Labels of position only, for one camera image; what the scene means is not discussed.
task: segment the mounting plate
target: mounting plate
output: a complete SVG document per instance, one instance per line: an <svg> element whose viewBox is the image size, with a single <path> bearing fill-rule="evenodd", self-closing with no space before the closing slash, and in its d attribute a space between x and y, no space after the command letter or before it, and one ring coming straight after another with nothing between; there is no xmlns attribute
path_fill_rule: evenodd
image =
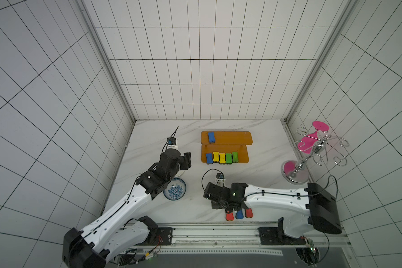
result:
<svg viewBox="0 0 402 268"><path fill-rule="evenodd" d="M262 245L305 245L304 239L295 239L283 235L283 239L279 239L277 227L259 227L259 237Z"/></svg>
<svg viewBox="0 0 402 268"><path fill-rule="evenodd" d="M162 246L169 246L172 244L172 238L173 238L173 228L171 227L159 227L158 232L156 233L156 239L153 241L153 243L149 242L143 242L140 244L137 244L137 246L156 246L158 244L158 235L161 236L162 238Z"/></svg>

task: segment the black square bracket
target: black square bracket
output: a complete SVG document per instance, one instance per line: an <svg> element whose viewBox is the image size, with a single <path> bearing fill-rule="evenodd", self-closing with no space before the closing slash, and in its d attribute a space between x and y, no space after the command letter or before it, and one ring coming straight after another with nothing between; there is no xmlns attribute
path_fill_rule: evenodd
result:
<svg viewBox="0 0 402 268"><path fill-rule="evenodd" d="M259 237L261 245L278 246L278 245L305 245L304 239L295 239L286 235L279 238L277 227L259 227Z"/></svg>

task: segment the white tiled wall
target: white tiled wall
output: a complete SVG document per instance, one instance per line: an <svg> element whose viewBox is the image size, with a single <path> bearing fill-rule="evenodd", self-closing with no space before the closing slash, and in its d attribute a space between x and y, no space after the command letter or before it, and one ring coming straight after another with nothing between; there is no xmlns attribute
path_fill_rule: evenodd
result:
<svg viewBox="0 0 402 268"><path fill-rule="evenodd" d="M132 124L72 0L0 0L0 267L56 267Z"/></svg>
<svg viewBox="0 0 402 268"><path fill-rule="evenodd" d="M335 146L347 166L311 162L311 171L322 185L338 179L361 267L402 267L402 1L360 1L289 126L313 132L315 120L350 143Z"/></svg>
<svg viewBox="0 0 402 268"><path fill-rule="evenodd" d="M346 0L84 0L137 119L285 118Z"/></svg>

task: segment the wooden plank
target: wooden plank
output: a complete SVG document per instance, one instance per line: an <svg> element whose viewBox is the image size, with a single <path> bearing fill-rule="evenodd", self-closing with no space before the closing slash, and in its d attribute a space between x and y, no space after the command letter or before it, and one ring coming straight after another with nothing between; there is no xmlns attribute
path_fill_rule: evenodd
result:
<svg viewBox="0 0 402 268"><path fill-rule="evenodd" d="M207 133L214 132L215 143L208 142ZM203 131L201 132L201 144L240 144L240 145L252 145L252 134L249 131Z"/></svg>

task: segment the yellow bone-shaped block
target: yellow bone-shaped block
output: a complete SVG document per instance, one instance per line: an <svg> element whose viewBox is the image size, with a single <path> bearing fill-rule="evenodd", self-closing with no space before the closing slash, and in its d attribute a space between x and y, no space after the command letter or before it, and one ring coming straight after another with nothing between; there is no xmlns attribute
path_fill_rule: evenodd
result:
<svg viewBox="0 0 402 268"><path fill-rule="evenodd" d="M213 152L213 162L219 162L219 152Z"/></svg>
<svg viewBox="0 0 402 268"><path fill-rule="evenodd" d="M226 163L225 153L219 153L219 157L220 157L219 164L225 164Z"/></svg>

